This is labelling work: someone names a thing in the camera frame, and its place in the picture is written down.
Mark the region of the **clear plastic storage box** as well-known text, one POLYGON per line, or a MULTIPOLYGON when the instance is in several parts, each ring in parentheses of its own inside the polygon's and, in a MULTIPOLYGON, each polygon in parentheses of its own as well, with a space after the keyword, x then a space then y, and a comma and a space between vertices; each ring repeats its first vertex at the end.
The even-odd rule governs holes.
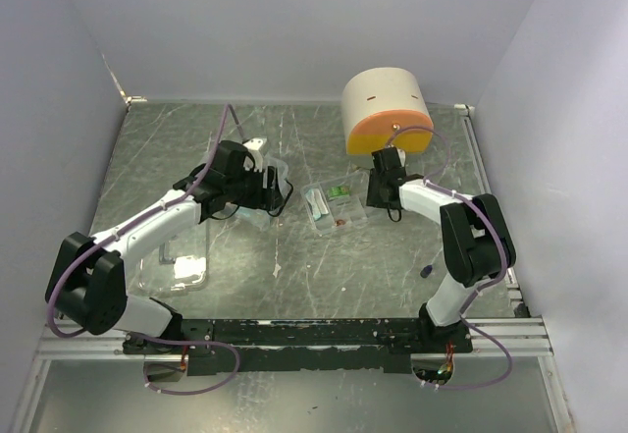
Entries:
POLYGON ((266 199, 264 208, 252 209, 228 203, 214 218, 236 218, 266 231, 270 228, 271 219, 279 217, 283 212, 292 191, 293 186, 288 181, 288 164, 272 155, 266 155, 263 172, 263 197, 266 199))

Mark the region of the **green sachet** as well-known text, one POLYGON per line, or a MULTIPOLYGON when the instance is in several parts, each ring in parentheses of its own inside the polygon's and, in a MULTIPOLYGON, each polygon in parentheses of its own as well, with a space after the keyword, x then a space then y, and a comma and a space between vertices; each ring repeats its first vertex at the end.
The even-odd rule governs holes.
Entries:
POLYGON ((347 186, 336 186, 328 188, 327 198, 328 200, 336 200, 346 198, 350 196, 350 188, 347 186))

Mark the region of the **clear compartment tray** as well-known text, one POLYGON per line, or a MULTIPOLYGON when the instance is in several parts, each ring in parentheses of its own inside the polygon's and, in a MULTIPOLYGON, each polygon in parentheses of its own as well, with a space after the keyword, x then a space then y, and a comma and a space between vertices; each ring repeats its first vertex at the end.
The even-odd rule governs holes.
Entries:
POLYGON ((374 209, 366 204, 367 189, 369 175, 364 171, 357 171, 351 174, 312 183, 304 186, 300 190, 300 195, 304 200, 307 215, 314 231, 319 236, 325 236, 336 231, 348 230, 351 227, 363 226, 368 223, 369 218, 373 215, 374 209), (347 186, 350 188, 350 196, 346 198, 328 200, 328 188, 336 186, 347 186), (309 189, 318 188, 326 200, 330 214, 314 220, 310 206, 305 199, 305 194, 309 189), (335 220, 345 220, 345 225, 336 226, 335 220))

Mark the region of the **clear plastic box lid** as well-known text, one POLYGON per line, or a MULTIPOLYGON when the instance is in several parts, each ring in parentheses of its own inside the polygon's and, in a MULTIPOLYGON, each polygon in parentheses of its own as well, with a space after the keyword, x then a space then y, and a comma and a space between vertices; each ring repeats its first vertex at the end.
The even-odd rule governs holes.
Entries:
POLYGON ((147 254, 137 265, 134 286, 145 295, 154 298, 183 296, 202 289, 207 283, 208 273, 207 223, 175 235, 147 254), (180 256, 206 258, 206 272, 202 278, 176 280, 173 266, 180 256))

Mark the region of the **clear teal packet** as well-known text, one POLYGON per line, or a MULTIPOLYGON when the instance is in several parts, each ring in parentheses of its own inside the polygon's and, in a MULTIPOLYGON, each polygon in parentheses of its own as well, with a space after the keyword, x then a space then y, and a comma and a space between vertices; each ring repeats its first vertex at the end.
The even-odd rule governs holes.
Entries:
POLYGON ((313 215, 316 220, 320 220, 321 218, 330 214, 326 200, 323 197, 315 196, 314 204, 315 204, 315 209, 313 210, 313 215))

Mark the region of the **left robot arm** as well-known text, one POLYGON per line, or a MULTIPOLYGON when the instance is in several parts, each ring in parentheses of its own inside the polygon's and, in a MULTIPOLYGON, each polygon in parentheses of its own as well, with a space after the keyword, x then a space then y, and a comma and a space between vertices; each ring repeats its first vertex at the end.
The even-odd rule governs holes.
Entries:
POLYGON ((127 292, 126 272, 157 247, 209 219, 227 206, 279 216, 293 186, 288 164, 266 151, 264 138, 244 143, 222 140, 205 162, 173 184, 156 202, 127 221, 93 236, 65 237, 45 292, 47 323, 61 313, 81 332, 110 330, 141 334, 158 352, 177 350, 183 341, 183 318, 167 304, 127 292))

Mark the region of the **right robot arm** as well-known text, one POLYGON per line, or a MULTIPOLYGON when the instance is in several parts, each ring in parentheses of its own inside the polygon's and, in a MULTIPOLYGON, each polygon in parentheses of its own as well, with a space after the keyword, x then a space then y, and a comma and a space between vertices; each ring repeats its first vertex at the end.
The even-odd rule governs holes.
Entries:
POLYGON ((422 307, 419 318, 426 322, 416 329, 418 345, 437 352, 475 298, 514 265, 511 235, 494 195, 470 196, 410 175, 395 147, 373 152, 372 159, 367 205, 386 210, 394 222, 414 213, 441 228, 446 275, 422 307))

